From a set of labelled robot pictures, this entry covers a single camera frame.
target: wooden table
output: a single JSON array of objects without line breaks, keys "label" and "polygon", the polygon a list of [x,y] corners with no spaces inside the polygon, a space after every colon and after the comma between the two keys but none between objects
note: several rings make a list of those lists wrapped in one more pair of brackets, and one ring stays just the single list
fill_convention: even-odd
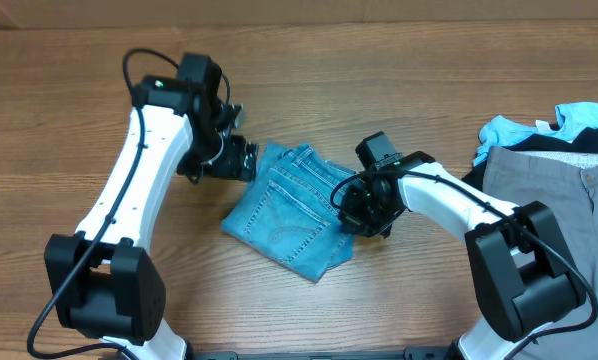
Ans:
[{"label": "wooden table", "polygon": [[[0,359],[27,358],[50,296],[48,238],[72,234],[117,158],[130,110],[121,57],[138,46],[210,54],[247,105],[248,139],[309,142],[354,169],[354,147],[383,130],[461,176],[493,116],[533,124],[556,104],[598,101],[598,21],[0,32]],[[131,68],[135,81],[172,74],[149,57]],[[479,316],[463,245],[428,219],[405,214],[390,238],[357,239],[354,259],[313,284],[221,232],[243,188],[176,177],[155,227],[165,317],[197,350],[442,345]],[[91,342],[53,313],[37,344]]]}]

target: blue denim cloth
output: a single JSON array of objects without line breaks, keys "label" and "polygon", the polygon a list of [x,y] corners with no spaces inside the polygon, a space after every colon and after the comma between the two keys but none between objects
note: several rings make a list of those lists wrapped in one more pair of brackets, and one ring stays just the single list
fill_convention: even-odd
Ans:
[{"label": "blue denim cloth", "polygon": [[[354,173],[322,160],[309,145],[287,149],[268,143],[255,181],[221,228],[316,282],[352,258],[354,235],[341,232],[330,193]],[[341,202],[344,192],[345,187],[335,201]]]},{"label": "blue denim cloth", "polygon": [[537,127],[521,125],[499,115],[487,123],[479,132],[483,145],[477,149],[473,164],[488,158],[492,146],[512,146],[530,137],[541,134],[557,139],[572,141],[585,128],[598,129],[598,103],[580,102],[555,107],[559,130],[540,131]]}]

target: folded jeans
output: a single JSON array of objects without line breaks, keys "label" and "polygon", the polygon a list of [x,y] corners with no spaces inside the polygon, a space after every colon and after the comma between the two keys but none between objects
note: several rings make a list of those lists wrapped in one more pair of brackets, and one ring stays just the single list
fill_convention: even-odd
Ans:
[{"label": "folded jeans", "polygon": [[[334,187],[354,171],[322,160],[307,144],[268,143],[249,184],[222,229],[312,281],[352,258],[354,235],[341,232],[330,204]],[[342,200],[345,187],[337,192]]]}]

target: clothing tag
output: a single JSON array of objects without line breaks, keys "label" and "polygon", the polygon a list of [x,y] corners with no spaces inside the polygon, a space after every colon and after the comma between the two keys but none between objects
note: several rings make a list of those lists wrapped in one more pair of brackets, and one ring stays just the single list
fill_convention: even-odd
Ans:
[{"label": "clothing tag", "polygon": [[552,132],[550,123],[547,121],[535,120],[535,126],[537,126],[537,131],[539,131],[539,134],[547,134]]}]

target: pants pocket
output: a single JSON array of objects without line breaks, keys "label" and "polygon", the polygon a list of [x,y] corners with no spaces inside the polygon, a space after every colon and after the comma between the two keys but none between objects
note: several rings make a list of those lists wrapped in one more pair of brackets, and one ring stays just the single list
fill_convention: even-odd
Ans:
[{"label": "pants pocket", "polygon": [[243,230],[248,243],[281,264],[292,262],[330,223],[273,180]]}]

